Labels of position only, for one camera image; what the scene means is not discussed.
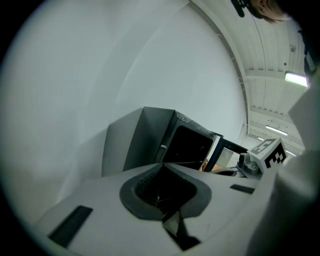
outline fluorescent light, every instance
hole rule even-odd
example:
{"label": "fluorescent light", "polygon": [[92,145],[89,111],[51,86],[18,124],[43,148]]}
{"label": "fluorescent light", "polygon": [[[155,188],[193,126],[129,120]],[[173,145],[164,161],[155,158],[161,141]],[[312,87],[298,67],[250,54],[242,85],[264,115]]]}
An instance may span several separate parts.
{"label": "fluorescent light", "polygon": [[293,155],[294,157],[296,157],[296,155],[294,153],[291,153],[290,151],[286,150],[285,152],[287,152],[290,155]]}
{"label": "fluorescent light", "polygon": [[277,129],[277,128],[273,128],[273,127],[271,127],[271,126],[269,126],[269,125],[266,125],[265,128],[267,128],[267,129],[269,129],[269,130],[272,130],[272,131],[274,131],[274,132],[280,133],[280,134],[285,135],[285,136],[288,135],[287,132],[285,132],[285,131],[283,131],[283,130],[279,130],[279,129]]}
{"label": "fluorescent light", "polygon": [[285,80],[291,83],[295,83],[301,86],[308,87],[307,79],[305,76],[300,74],[295,74],[291,72],[285,73]]}

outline curved white wall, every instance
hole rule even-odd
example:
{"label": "curved white wall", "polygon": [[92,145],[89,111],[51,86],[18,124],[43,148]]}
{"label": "curved white wall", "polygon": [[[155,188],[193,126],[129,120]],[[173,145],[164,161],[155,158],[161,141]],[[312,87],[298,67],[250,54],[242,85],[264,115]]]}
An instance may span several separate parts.
{"label": "curved white wall", "polygon": [[246,110],[235,66],[219,36],[189,6],[153,35],[121,87],[120,116],[143,106],[178,110],[238,140]]}
{"label": "curved white wall", "polygon": [[1,181],[18,215],[34,223],[100,177],[108,124],[136,107],[177,109],[237,140],[236,71],[186,4],[48,1],[24,25],[0,78]]}

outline white ceiling panel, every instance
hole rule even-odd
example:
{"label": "white ceiling panel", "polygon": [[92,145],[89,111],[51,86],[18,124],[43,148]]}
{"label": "white ceiling panel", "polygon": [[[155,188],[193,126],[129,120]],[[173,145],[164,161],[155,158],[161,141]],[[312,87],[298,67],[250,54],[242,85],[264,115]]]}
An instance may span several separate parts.
{"label": "white ceiling panel", "polygon": [[271,125],[289,133],[283,138],[288,150],[297,154],[303,151],[288,111],[307,88],[285,81],[287,71],[304,75],[304,43],[299,26],[293,20],[270,24],[254,18],[247,9],[245,17],[240,18],[230,0],[201,2],[228,32],[245,70],[245,93],[250,102],[248,134],[274,138],[278,135],[265,128]]}

